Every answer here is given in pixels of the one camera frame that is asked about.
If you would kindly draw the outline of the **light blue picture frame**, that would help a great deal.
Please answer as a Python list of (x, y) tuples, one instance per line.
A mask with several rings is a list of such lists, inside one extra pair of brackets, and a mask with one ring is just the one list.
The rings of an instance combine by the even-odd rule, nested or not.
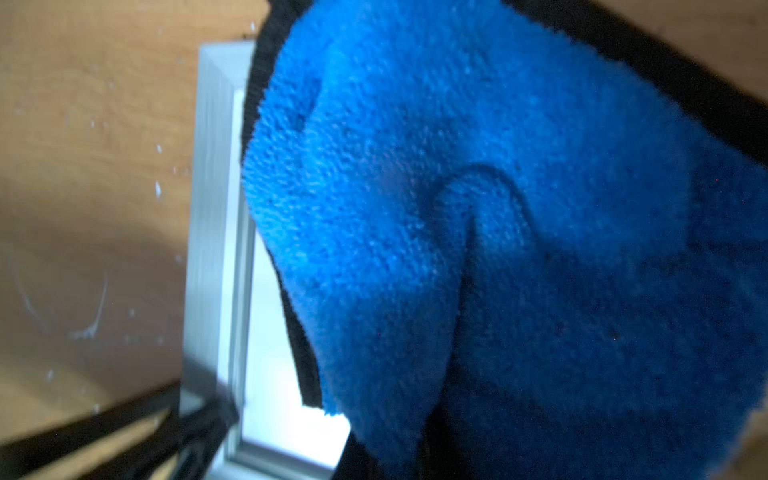
[(239, 421), (212, 479), (328, 479), (349, 435), (343, 416), (303, 404), (277, 274), (241, 184), (241, 131), (255, 45), (199, 52), (180, 407), (230, 396)]

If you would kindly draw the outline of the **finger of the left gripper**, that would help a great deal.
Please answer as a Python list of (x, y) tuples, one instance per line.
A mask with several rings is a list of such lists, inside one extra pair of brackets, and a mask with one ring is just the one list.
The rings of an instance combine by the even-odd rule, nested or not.
[(75, 421), (1, 445), (1, 478), (20, 479), (139, 420), (177, 406), (180, 381), (144, 392)]
[(173, 479), (202, 479), (229, 430), (239, 420), (235, 401), (215, 398), (183, 417), (172, 417), (145, 441), (83, 474), (83, 479), (148, 479), (177, 457)]

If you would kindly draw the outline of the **blue microfiber cloth black trim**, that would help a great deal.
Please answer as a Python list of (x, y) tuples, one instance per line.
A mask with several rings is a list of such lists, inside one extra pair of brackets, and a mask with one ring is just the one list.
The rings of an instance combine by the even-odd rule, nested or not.
[(706, 479), (767, 383), (767, 106), (588, 1), (274, 1), (243, 184), (386, 479)]

